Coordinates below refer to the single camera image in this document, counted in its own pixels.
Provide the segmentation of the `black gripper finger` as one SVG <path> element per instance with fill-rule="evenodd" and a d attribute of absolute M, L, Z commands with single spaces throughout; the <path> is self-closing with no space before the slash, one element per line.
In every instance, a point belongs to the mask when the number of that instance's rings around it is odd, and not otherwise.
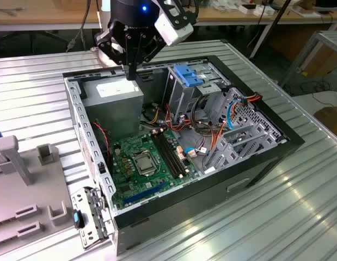
<path fill-rule="evenodd" d="M 122 66 L 125 70 L 126 79 L 131 80 L 132 69 L 128 65 L 127 52 L 112 37 L 110 30 L 106 29 L 104 32 L 96 34 L 95 41 L 102 61 L 109 60 Z"/>
<path fill-rule="evenodd" d="M 131 80 L 136 78 L 137 67 L 143 62 L 151 61 L 164 46 L 165 42 L 157 34 L 154 34 L 152 38 L 149 38 L 147 34 L 140 34 L 131 62 Z"/>

